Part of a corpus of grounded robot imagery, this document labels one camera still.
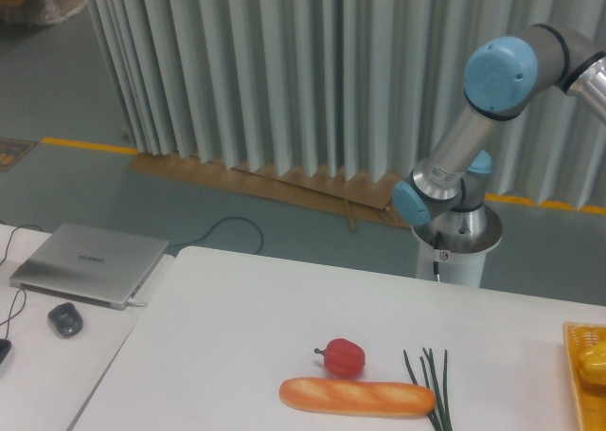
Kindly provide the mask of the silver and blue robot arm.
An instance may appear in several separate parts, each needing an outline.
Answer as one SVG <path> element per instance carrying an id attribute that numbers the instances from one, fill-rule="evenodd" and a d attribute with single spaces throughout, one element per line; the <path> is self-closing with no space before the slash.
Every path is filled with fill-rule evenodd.
<path id="1" fill-rule="evenodd" d="M 465 67 L 460 116 L 393 188 L 392 202 L 402 218 L 419 227 L 448 211 L 480 208 L 491 173 L 485 151 L 491 136 L 549 87 L 579 98 L 604 119 L 604 50 L 572 28 L 549 24 L 480 46 Z"/>

